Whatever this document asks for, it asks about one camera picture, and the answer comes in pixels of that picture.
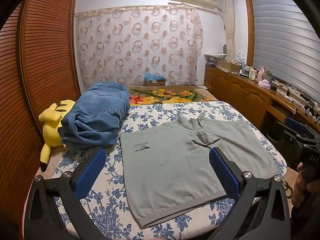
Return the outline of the person's right hand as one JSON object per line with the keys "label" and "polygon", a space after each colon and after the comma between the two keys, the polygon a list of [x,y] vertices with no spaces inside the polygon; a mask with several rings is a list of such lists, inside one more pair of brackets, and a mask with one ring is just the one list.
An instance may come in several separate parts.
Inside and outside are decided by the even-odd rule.
{"label": "person's right hand", "polygon": [[315,189],[315,185],[316,185],[315,182],[313,181],[313,182],[309,183],[304,178],[304,176],[303,176],[304,168],[305,168],[305,165],[303,163],[300,163],[297,167],[298,176],[297,176],[297,180],[295,182],[295,187],[294,187],[292,199],[291,199],[291,202],[294,207],[299,207],[300,204],[302,204],[302,202],[305,198],[306,191],[309,191],[309,192],[317,191]]}

